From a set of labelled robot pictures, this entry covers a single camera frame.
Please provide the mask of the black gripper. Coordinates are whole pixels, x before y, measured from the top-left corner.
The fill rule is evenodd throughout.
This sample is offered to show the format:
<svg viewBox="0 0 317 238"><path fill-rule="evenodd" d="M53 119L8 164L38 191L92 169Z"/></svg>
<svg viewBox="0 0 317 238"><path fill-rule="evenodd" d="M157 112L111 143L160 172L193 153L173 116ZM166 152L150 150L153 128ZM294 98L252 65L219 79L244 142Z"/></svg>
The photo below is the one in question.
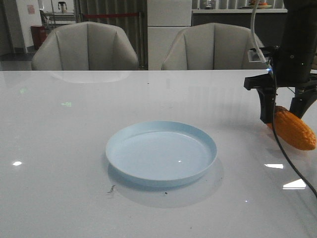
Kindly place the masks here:
<svg viewBox="0 0 317 238"><path fill-rule="evenodd" d="M244 87L257 89L260 99L260 119L272 123L276 87L295 87L289 111L302 118L308 108L317 100L317 91L308 90L317 85L317 75L311 73L316 46L307 49L283 50L279 47L261 47L266 60L267 73L246 77Z"/></svg>

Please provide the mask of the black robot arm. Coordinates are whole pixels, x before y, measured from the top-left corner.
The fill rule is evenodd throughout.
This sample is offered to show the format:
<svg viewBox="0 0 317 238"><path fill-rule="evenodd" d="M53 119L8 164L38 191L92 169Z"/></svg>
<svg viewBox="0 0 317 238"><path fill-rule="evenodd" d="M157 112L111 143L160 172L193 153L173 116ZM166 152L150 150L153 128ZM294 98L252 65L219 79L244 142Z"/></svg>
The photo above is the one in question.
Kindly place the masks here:
<svg viewBox="0 0 317 238"><path fill-rule="evenodd" d="M245 78L247 90L256 89L260 119L272 123L276 89L295 88L289 111L302 118L317 99L317 76L311 73L317 49L317 2L286 0L287 16L279 47L268 47L268 73Z"/></svg>

